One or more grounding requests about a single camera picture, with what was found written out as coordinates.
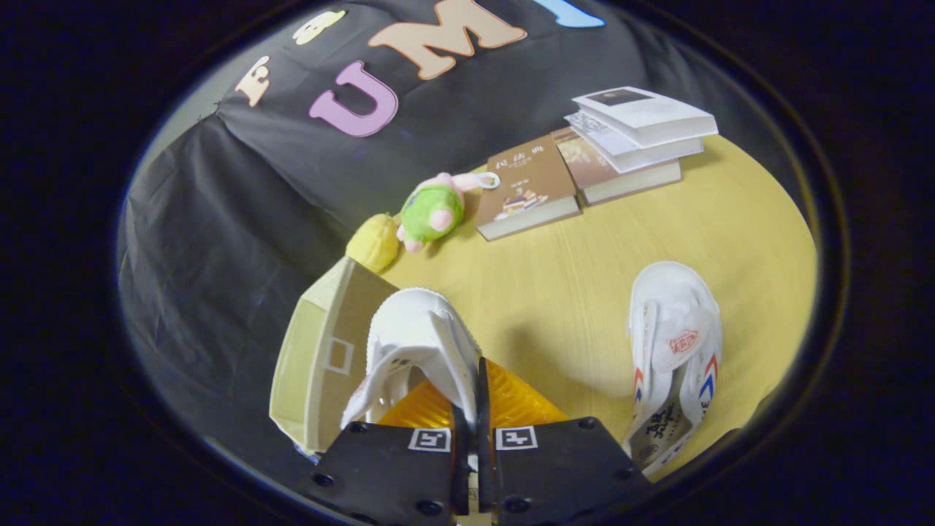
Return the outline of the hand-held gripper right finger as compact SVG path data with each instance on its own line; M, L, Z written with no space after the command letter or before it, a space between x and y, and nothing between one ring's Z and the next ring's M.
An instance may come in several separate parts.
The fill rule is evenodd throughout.
M481 360L478 509L493 524L611 524L649 489L597 417L565 416L513 373Z

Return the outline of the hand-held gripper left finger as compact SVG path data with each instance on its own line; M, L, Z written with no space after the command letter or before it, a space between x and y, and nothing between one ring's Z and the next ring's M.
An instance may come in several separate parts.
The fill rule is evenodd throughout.
M377 422L351 422L311 471L308 498L370 525L454 525L470 513L470 426L430 381Z

